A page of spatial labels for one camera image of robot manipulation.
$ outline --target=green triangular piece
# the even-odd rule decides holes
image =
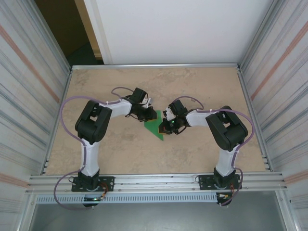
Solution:
[[[161,112],[159,110],[157,110],[156,113],[157,113],[157,119],[152,120],[152,121],[148,121],[148,122],[144,122],[144,126],[151,133],[153,133],[155,136],[157,136],[159,139],[161,139],[163,141],[164,140],[163,134],[158,132],[158,126],[163,122],[162,115],[161,115]]]

